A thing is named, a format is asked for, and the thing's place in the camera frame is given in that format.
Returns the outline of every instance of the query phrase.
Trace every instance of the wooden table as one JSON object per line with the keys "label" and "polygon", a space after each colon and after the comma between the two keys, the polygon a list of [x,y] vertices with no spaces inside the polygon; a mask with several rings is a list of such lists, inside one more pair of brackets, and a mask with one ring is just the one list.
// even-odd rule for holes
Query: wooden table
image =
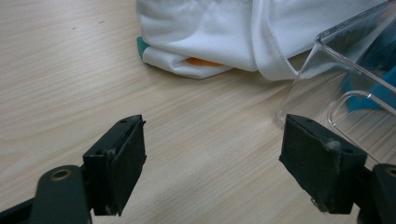
{"label": "wooden table", "polygon": [[122,217],[94,223],[356,223],[322,214],[278,161],[290,81],[204,80],[143,64],[134,1],[0,3],[0,209],[117,120],[142,114],[147,163]]}

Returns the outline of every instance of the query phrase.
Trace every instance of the white cloth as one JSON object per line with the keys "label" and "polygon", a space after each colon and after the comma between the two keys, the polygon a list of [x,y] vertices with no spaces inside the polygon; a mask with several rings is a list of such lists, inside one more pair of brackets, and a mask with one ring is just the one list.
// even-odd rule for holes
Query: white cloth
{"label": "white cloth", "polygon": [[[271,80],[295,78],[288,58],[315,36],[385,0],[137,0],[143,62],[205,78],[231,68]],[[197,58],[219,66],[186,61]]]}

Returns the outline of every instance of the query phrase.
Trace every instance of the table surface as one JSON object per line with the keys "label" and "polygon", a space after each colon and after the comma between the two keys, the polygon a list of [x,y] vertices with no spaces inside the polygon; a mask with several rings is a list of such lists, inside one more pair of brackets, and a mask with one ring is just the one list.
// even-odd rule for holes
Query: table surface
{"label": "table surface", "polygon": [[94,223],[356,223],[320,213],[278,161],[290,81],[204,80],[143,64],[134,1],[0,3],[0,209],[142,114],[148,154],[122,217]]}

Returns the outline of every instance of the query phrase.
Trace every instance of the transparent plastic box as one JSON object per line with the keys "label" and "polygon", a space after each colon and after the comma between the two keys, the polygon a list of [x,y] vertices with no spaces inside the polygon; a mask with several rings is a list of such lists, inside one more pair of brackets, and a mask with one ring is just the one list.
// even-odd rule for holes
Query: transparent plastic box
{"label": "transparent plastic box", "polygon": [[321,123],[364,149],[376,163],[396,164],[396,2],[370,9],[317,36],[276,113]]}

